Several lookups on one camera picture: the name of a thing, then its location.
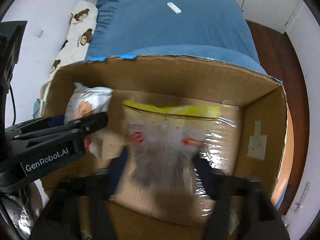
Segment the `white blanket with bear print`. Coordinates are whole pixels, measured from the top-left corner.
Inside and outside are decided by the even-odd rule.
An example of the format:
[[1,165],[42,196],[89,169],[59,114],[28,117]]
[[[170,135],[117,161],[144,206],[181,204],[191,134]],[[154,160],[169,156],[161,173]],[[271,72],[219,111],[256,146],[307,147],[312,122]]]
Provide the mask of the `white blanket with bear print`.
[[97,25],[97,16],[98,9],[92,3],[87,1],[77,3],[71,13],[66,40],[50,69],[49,81],[60,67],[85,59]]

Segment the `cartoon bear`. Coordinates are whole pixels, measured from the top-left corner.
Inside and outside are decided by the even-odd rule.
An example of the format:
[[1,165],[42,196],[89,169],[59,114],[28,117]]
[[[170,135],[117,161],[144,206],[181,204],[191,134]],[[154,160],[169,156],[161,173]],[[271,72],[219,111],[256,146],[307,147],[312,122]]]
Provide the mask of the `cartoon bear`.
[[63,45],[62,45],[62,47],[61,47],[60,50],[62,50],[67,43],[68,43],[68,40],[66,40],[66,41],[63,43]]
[[51,69],[50,69],[49,74],[51,74],[53,71],[55,71],[55,69],[56,69],[57,66],[60,64],[60,62],[61,62],[60,59],[54,61],[53,65],[52,65],[52,67],[51,67]]
[[77,22],[85,19],[85,18],[88,16],[89,11],[90,11],[90,10],[87,8],[87,9],[81,11],[81,12],[78,12],[78,13],[74,16],[74,19],[76,19]]
[[90,43],[91,40],[92,40],[92,29],[88,29],[84,34],[82,34],[80,43],[83,46],[87,43]]

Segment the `dark red wooden floor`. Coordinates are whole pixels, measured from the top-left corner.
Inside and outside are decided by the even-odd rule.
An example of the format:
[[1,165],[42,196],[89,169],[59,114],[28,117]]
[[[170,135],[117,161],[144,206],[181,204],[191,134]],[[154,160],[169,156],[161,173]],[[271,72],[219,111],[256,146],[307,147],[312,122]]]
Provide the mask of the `dark red wooden floor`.
[[294,154],[292,170],[284,200],[279,208],[286,214],[299,187],[309,142],[309,104],[302,69],[288,35],[247,21],[261,66],[283,81],[291,113]]

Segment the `blue bed sheet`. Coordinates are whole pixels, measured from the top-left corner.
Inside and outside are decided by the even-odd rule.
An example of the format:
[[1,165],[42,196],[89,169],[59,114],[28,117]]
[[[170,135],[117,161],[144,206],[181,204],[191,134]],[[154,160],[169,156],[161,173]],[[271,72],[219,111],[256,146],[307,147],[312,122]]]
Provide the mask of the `blue bed sheet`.
[[190,55],[265,73],[235,0],[100,0],[97,8],[86,59],[132,52]]

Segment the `cardboard box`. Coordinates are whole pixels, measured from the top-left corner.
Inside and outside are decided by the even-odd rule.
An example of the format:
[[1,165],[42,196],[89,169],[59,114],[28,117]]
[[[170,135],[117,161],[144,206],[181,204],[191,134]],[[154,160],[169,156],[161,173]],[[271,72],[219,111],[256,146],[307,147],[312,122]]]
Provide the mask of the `cardboard box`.
[[[225,135],[229,173],[234,167],[233,175],[236,177],[259,177],[272,196],[284,157],[287,129],[285,92],[276,79],[227,63],[185,56],[112,57],[105,61],[79,62],[63,67],[56,73],[44,116],[65,112],[75,88],[74,82],[81,82],[88,87],[114,89],[108,111],[109,124],[104,131],[102,159],[87,154],[49,174],[42,179],[45,190],[55,187],[63,175],[89,175],[95,169],[107,166],[110,159],[117,156],[126,135],[122,101],[129,99],[159,107],[221,104],[221,112],[229,115],[226,118],[236,119],[238,123],[236,130],[230,130]],[[188,226],[160,222],[111,204],[119,238],[139,236],[173,239],[173,235],[175,239],[199,238],[202,231],[199,225],[207,217],[200,216],[195,198],[185,195],[150,197],[147,192],[128,183],[126,178],[129,178],[133,169],[132,163],[129,162],[126,167],[124,182],[120,184],[114,201],[147,216]],[[83,228],[88,230],[85,215],[83,222]],[[123,229],[123,224],[130,224],[132,231]],[[176,235],[167,235],[175,230],[178,230]]]

